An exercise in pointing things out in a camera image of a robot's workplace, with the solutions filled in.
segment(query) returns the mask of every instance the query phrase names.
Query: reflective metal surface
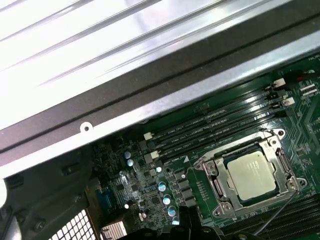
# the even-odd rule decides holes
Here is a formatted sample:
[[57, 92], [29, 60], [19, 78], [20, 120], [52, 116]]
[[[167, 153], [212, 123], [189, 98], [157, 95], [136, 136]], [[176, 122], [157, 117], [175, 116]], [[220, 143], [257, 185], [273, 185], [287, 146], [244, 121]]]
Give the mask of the reflective metal surface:
[[7, 230], [4, 240], [21, 240], [22, 235], [17, 218], [14, 216], [12, 218], [11, 224]]
[[58, 155], [69, 152], [80, 146], [115, 133], [145, 119], [152, 118], [165, 111], [177, 108], [183, 104], [199, 99], [226, 86], [238, 83], [257, 73], [269, 70], [297, 57], [305, 56], [320, 48], [320, 31], [309, 34], [290, 44], [279, 47], [268, 53], [253, 58], [236, 67], [223, 71], [217, 75], [202, 80], [194, 85], [183, 88], [133, 111], [108, 120], [100, 125], [93, 126], [92, 130], [81, 132], [63, 141], [43, 148], [30, 155], [17, 159], [0, 167], [0, 179], [16, 174], [27, 168], [50, 160]]
[[6, 203], [7, 200], [7, 186], [5, 180], [0, 179], [0, 208]]
[[287, 2], [1, 1], [0, 130]]

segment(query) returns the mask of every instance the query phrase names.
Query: metal socket frame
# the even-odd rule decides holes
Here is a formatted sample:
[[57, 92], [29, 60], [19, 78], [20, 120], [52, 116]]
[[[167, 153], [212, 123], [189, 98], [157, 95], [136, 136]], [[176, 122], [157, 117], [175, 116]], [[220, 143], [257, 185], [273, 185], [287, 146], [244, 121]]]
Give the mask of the metal socket frame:
[[[262, 130], [239, 140], [233, 141], [216, 149], [208, 151], [194, 164], [194, 168], [206, 173], [218, 206], [212, 211], [216, 218], [237, 218], [258, 209], [286, 200], [307, 185], [304, 178], [296, 178], [284, 155], [281, 140], [285, 137], [285, 130], [277, 128]], [[224, 160], [239, 150], [257, 146], [263, 151], [266, 160], [273, 164], [273, 173], [277, 184], [277, 195], [249, 206], [243, 206], [238, 198], [236, 189], [230, 188], [228, 170]]]

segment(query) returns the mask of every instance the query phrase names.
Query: cpu socket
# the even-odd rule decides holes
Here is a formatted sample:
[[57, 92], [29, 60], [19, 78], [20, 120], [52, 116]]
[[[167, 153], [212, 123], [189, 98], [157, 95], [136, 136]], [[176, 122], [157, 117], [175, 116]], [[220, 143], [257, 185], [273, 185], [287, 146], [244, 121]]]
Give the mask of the cpu socket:
[[286, 200], [307, 185], [284, 153], [283, 129], [262, 130], [208, 151], [195, 163], [215, 194], [216, 218], [237, 218]]

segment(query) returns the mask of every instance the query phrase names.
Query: motherboard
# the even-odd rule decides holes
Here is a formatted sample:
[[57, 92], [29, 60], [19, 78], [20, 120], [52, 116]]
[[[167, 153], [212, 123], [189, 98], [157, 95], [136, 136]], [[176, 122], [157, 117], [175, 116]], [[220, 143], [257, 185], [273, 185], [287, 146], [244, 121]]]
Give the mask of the motherboard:
[[104, 213], [127, 232], [203, 225], [267, 240], [318, 239], [320, 54], [148, 119], [94, 145]]

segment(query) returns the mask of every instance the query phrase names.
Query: ram slot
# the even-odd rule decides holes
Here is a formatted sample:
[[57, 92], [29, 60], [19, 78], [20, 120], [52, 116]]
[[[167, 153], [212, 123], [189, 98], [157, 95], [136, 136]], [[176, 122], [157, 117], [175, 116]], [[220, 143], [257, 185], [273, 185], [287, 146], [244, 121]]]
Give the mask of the ram slot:
[[182, 134], [185, 131], [200, 127], [203, 124], [206, 124], [208, 121], [221, 118], [229, 113], [232, 113], [234, 110], [243, 110], [247, 108], [248, 104], [253, 104], [254, 102], [261, 100], [273, 99], [276, 97], [278, 97], [278, 95], [272, 91], [252, 91], [251, 93], [238, 97], [232, 102], [224, 104], [218, 108], [207, 110], [204, 116], [193, 116], [190, 119], [184, 120], [183, 122], [180, 122], [179, 124], [165, 130], [152, 132], [152, 138], [150, 138], [150, 140], [154, 142], [162, 142], [168, 138]]
[[218, 143], [219, 140], [223, 138], [227, 138], [235, 133], [257, 127], [272, 120], [273, 118], [277, 117], [277, 112], [281, 111], [268, 110], [265, 112], [260, 112], [257, 114], [257, 116], [250, 116], [240, 122], [230, 124], [227, 127], [221, 128], [213, 133], [206, 134], [200, 138], [194, 139], [193, 141], [179, 145], [172, 149], [168, 149], [164, 152], [160, 152], [159, 159], [163, 162], [167, 162], [169, 159], [174, 159], [178, 156], [185, 155], [207, 145], [214, 147], [214, 143]]
[[[303, 235], [316, 233], [320, 226], [319, 194], [310, 198], [290, 203], [283, 211], [259, 234], [266, 240], [289, 240]], [[259, 229], [276, 211], [276, 209], [238, 221], [223, 227], [225, 235], [237, 232], [253, 233]]]
[[207, 134], [213, 133], [214, 131], [217, 131], [218, 129], [221, 129], [225, 126], [228, 126], [235, 122], [242, 121], [247, 117], [255, 116], [259, 111], [266, 111], [266, 110], [272, 109], [273, 106], [271, 104], [274, 104], [274, 103], [275, 103], [274, 101], [268, 101], [268, 102], [261, 101], [261, 102], [257, 102], [255, 105], [250, 104], [250, 106], [247, 106], [247, 108], [244, 110], [237, 110], [217, 120], [211, 121], [209, 124], [194, 128], [192, 130], [186, 131], [183, 134], [164, 140], [163, 142], [159, 143], [158, 145], [156, 145], [150, 150], [165, 151], [177, 145], [181, 145], [183, 143], [190, 142], [194, 139], [198, 139]]

